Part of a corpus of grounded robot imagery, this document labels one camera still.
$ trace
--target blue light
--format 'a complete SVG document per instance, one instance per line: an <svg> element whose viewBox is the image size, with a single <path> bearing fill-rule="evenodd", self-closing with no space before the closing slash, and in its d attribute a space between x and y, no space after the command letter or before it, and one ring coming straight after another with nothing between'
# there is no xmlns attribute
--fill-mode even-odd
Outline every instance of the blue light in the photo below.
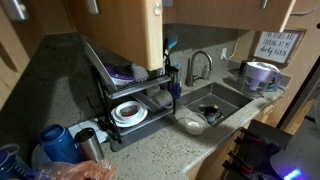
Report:
<svg viewBox="0 0 320 180"><path fill-rule="evenodd" d="M291 173L289 173L288 175L286 175L284 177L284 180L292 180L292 179L298 177L300 174L301 174L301 171L296 169L296 170L292 171Z"/></svg>

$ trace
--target plastic bag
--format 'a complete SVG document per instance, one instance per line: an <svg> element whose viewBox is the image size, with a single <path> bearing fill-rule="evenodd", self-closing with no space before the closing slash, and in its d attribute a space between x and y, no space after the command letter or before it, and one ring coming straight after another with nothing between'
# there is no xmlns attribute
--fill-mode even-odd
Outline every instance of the plastic bag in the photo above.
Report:
<svg viewBox="0 0 320 180"><path fill-rule="evenodd" d="M116 172L117 169L105 160L98 163L85 161L79 164L51 162L43 165L35 180L111 180Z"/></svg>

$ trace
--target stainless steel sink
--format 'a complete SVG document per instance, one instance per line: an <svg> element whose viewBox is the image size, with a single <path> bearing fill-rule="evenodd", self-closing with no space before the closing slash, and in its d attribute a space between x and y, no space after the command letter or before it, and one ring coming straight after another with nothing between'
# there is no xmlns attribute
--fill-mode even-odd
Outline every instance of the stainless steel sink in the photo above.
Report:
<svg viewBox="0 0 320 180"><path fill-rule="evenodd" d="M195 90L178 101L188 109L203 113L204 106L217 105L223 116L217 119L212 126L219 124L224 119L251 102L252 99L228 89L218 83L211 83L205 87Z"/></svg>

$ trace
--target plate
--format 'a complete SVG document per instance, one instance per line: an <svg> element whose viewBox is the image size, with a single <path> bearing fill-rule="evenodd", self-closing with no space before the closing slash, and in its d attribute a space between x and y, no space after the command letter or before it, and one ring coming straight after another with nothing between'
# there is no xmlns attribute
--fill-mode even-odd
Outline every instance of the plate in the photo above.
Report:
<svg viewBox="0 0 320 180"><path fill-rule="evenodd" d="M113 109L113 110L111 111L111 115L112 115L112 117L114 118L117 126L119 126L119 127L130 127L130 126L134 126L134 125L140 123L141 121L143 121L144 118L147 117L147 114L148 114L147 108L146 108L144 105L141 105L141 112L140 112L140 114L138 115L138 117L137 117L136 119L133 119L132 121L129 121L129 122L126 121L126 122L124 122L119 116L117 116L117 115L115 114L115 109Z"/></svg>

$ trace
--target appliance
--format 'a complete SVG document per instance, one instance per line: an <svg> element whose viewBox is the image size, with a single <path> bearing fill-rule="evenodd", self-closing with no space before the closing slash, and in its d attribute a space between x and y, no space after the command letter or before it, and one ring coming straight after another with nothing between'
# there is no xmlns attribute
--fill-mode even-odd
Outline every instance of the appliance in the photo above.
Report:
<svg viewBox="0 0 320 180"><path fill-rule="evenodd" d="M320 96L316 100L320 110ZM285 179L320 179L320 114L315 123L304 121L286 147L270 158L272 168Z"/></svg>
<svg viewBox="0 0 320 180"><path fill-rule="evenodd" d="M247 62L246 73L241 91L253 98L261 97L268 87L278 89L281 79L279 69L268 63Z"/></svg>

